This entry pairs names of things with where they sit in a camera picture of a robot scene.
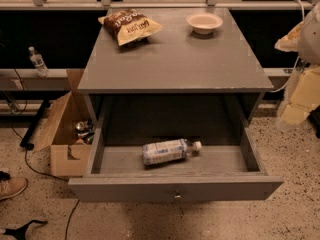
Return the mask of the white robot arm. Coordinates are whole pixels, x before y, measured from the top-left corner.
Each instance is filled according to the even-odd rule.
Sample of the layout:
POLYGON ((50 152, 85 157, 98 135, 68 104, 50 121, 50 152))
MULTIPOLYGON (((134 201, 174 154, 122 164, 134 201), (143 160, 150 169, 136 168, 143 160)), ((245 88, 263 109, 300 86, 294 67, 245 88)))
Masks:
POLYGON ((298 127, 320 106, 320 3, 275 48, 297 52, 302 65, 295 62, 285 85, 284 98, 277 110, 277 128, 284 132, 298 127))

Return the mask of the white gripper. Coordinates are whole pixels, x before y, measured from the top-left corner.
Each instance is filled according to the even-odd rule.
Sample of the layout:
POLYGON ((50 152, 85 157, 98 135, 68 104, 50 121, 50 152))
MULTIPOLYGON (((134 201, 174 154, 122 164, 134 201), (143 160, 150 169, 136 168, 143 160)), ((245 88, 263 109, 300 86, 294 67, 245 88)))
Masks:
MULTIPOLYGON (((302 25, 303 22, 298 23, 287 35, 278 39, 274 48, 284 52, 297 52, 302 25)), ((320 66, 310 67, 302 73, 294 71, 277 111, 277 129, 290 131, 298 127, 319 106, 320 66)))

